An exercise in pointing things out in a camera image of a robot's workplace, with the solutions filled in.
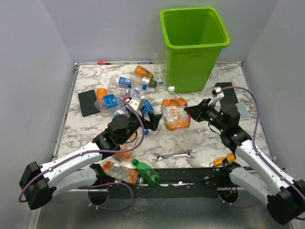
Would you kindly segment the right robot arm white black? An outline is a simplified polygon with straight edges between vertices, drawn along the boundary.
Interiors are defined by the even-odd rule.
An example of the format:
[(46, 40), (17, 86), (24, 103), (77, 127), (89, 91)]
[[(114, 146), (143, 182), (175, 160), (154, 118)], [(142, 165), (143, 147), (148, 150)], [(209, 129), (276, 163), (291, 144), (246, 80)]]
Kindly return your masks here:
[(235, 104), (224, 103), (220, 111), (209, 99), (184, 110), (197, 121), (207, 121), (220, 131), (222, 143), (244, 160), (256, 175), (236, 167), (219, 174), (220, 183), (229, 187), (233, 183), (247, 190), (267, 208), (271, 217), (285, 225), (305, 211), (305, 182), (295, 180), (280, 169), (254, 143), (254, 138), (239, 126), (240, 113)]

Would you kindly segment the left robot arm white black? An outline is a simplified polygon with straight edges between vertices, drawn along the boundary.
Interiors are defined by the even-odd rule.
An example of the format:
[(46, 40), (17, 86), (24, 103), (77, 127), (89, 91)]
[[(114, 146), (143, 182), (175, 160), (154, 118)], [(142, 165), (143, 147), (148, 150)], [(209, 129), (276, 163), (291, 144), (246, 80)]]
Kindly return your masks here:
[(34, 210), (46, 205), (54, 196), (75, 188), (101, 188), (105, 184), (105, 176), (98, 162), (121, 153), (120, 146), (139, 128), (155, 131), (162, 117), (162, 114), (149, 112), (149, 119), (146, 120), (131, 102), (126, 103), (125, 107), (128, 116), (116, 115), (104, 132), (79, 150), (42, 165), (37, 162), (28, 164), (19, 181), (21, 193), (18, 201), (27, 203)]

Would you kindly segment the large orange label bottle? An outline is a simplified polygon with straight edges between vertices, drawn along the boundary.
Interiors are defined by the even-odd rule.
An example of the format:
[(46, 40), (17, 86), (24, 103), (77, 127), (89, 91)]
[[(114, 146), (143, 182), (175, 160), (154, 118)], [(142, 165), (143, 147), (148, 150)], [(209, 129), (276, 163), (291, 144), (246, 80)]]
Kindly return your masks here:
[(167, 130), (189, 128), (191, 118), (184, 108), (188, 106), (187, 101), (175, 92), (175, 87), (167, 88), (168, 94), (161, 104), (163, 122)]

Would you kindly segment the blue label water bottle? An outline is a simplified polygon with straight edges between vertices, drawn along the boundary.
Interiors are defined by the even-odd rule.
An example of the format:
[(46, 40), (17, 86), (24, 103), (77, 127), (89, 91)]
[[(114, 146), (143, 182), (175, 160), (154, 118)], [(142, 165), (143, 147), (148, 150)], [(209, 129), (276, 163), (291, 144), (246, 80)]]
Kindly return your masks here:
[(143, 96), (143, 95), (140, 96), (140, 99), (143, 102), (143, 105), (145, 106), (145, 108), (143, 110), (143, 115), (144, 115), (144, 117), (148, 118), (150, 111), (154, 113), (154, 108), (145, 96)]

